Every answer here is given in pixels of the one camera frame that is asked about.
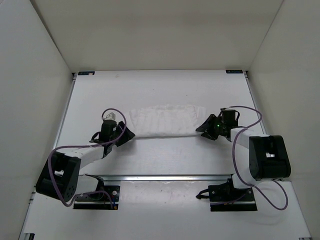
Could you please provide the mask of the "white pleated skirt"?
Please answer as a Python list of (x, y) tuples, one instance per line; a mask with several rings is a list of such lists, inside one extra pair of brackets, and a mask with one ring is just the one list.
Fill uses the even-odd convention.
[(137, 138), (196, 136), (207, 119), (207, 109), (196, 105), (156, 105), (132, 109), (125, 114), (127, 127)]

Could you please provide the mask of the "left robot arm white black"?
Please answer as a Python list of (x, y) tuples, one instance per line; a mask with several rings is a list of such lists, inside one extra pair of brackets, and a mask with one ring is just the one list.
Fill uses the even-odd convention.
[(67, 145), (55, 148), (38, 177), (35, 191), (38, 194), (59, 200), (70, 207), (75, 199), (82, 195), (90, 195), (99, 199), (103, 195), (110, 198), (103, 184), (92, 181), (87, 192), (76, 193), (80, 169), (105, 158), (113, 149), (120, 147), (136, 135), (123, 121), (103, 120), (100, 131), (93, 134), (90, 145)]

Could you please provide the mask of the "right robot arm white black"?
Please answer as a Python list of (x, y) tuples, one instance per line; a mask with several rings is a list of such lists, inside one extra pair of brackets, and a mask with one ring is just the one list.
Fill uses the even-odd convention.
[[(220, 185), (211, 185), (201, 191), (197, 199), (210, 199), (216, 205), (228, 205), (249, 195), (262, 180), (277, 181), (291, 175), (291, 164), (282, 136), (261, 134), (248, 126), (240, 126), (240, 112), (236, 106), (221, 108), (218, 115), (211, 114), (196, 131), (209, 140), (224, 137), (232, 143), (232, 163), (235, 173)], [(236, 161), (236, 146), (248, 150), (248, 167), (240, 171)]]

